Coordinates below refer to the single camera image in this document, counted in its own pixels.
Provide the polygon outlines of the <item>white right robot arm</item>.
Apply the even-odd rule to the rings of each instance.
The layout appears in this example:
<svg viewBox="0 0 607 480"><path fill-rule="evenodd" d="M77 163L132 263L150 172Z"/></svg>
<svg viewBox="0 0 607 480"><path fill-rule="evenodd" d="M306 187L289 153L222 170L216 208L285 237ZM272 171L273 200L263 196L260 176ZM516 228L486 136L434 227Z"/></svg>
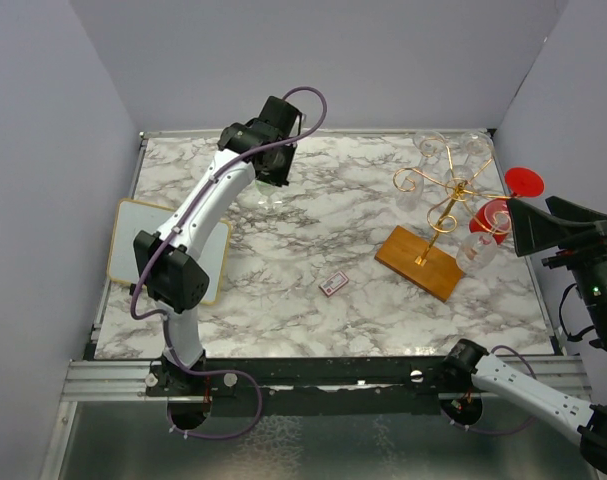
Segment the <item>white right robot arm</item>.
<svg viewBox="0 0 607 480"><path fill-rule="evenodd" d="M518 256L555 248L544 266L569 270L591 318L592 345L607 352L607 214L562 198L547 198L546 210L511 198ZM444 383L452 390L473 386L494 393L546 422L572 441L592 467L607 475L607 405L566 395L508 366L484 347L458 341L445 357Z"/></svg>

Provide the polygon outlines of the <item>green plastic wine glass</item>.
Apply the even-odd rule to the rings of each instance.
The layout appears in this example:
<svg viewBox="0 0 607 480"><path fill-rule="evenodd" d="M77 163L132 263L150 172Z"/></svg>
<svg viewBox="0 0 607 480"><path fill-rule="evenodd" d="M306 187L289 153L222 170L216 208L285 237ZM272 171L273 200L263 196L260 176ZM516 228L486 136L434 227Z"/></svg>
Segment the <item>green plastic wine glass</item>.
<svg viewBox="0 0 607 480"><path fill-rule="evenodd" d="M269 195L273 194L275 191L275 187L273 185L270 185L270 184L262 182L262 181L256 181L255 186L262 195L269 196Z"/></svg>

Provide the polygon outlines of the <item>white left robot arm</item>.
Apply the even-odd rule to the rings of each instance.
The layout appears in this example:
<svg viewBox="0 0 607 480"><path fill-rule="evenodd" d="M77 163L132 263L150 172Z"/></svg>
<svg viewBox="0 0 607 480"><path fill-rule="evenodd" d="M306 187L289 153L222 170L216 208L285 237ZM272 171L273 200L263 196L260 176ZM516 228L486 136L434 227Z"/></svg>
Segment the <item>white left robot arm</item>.
<svg viewBox="0 0 607 480"><path fill-rule="evenodd" d="M285 140L301 116L287 100L270 96L257 117L226 127L185 201L154 232L141 230L135 236L139 279L130 289L130 315L136 320L161 316L164 355L174 364L169 382L182 394L197 392L204 380L196 363L204 355L197 306L210 285L199 264L205 244L223 213L255 179L287 183L296 146Z"/></svg>

